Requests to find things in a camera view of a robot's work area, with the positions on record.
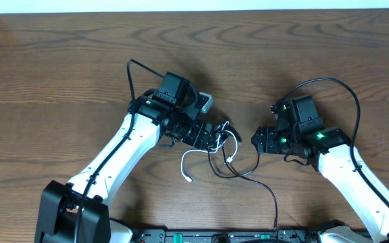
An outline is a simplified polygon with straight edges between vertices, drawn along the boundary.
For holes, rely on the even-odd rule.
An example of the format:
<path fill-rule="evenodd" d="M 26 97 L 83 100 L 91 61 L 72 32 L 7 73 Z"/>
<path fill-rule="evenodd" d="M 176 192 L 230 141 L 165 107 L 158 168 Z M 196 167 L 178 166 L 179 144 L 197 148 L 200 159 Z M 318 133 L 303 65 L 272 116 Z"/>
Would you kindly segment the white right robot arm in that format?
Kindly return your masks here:
<path fill-rule="evenodd" d="M 256 151 L 312 166 L 339 190 L 373 242 L 389 242 L 389 189 L 344 131 L 325 128 L 311 96 L 281 101 L 271 110 L 277 124 L 257 128 L 251 138 Z"/>

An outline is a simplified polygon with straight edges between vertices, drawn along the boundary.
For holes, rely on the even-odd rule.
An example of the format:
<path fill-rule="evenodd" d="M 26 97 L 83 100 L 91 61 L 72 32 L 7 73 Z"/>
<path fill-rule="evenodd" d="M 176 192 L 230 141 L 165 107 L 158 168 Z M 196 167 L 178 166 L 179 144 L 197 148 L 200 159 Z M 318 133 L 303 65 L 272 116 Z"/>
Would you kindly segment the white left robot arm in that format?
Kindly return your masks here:
<path fill-rule="evenodd" d="M 114 137 L 66 184 L 51 181 L 41 195 L 35 242 L 129 242 L 134 233 L 109 216 L 130 172 L 162 136 L 197 150 L 214 144 L 213 126 L 198 119 L 213 105 L 186 78 L 172 72 L 158 89 L 130 102 Z"/>

